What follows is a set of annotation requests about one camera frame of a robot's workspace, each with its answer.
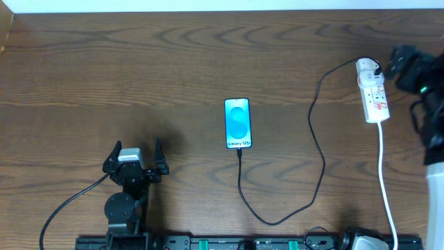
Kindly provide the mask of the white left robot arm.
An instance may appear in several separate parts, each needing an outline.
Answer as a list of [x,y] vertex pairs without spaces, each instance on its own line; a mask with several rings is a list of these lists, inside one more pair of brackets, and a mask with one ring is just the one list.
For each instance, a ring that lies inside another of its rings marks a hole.
[[145,169],[141,149],[124,149],[120,141],[104,161],[103,172],[122,187],[122,191],[110,196],[104,206],[108,218],[105,249],[162,248],[162,238],[146,227],[149,187],[161,183],[162,177],[169,174],[159,140],[155,145],[154,163],[154,168]]

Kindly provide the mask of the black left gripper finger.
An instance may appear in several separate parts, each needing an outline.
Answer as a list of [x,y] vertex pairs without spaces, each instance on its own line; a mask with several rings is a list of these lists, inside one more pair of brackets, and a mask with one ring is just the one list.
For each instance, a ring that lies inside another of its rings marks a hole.
[[162,144],[160,138],[156,139],[154,162],[161,175],[169,174],[169,166],[162,152]]
[[111,151],[110,155],[103,162],[103,172],[106,174],[114,174],[119,167],[119,154],[122,150],[121,141],[118,140]]

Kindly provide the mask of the blue Galaxy smartphone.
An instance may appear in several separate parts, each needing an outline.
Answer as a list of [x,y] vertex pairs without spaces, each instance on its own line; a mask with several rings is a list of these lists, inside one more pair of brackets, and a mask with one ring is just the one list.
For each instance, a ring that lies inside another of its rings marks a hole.
[[253,145],[250,102],[246,97],[226,99],[225,114],[225,144],[228,149],[251,148]]

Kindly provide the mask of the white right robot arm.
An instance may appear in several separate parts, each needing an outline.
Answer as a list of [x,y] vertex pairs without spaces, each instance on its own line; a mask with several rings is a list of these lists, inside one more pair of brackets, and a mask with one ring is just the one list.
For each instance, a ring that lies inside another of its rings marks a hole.
[[389,118],[384,95],[384,80],[393,79],[397,89],[418,95],[410,105],[414,131],[425,147],[429,188],[427,247],[443,248],[443,54],[433,56],[413,45],[394,47],[386,68],[368,56],[351,60],[356,65],[364,115],[378,125]]

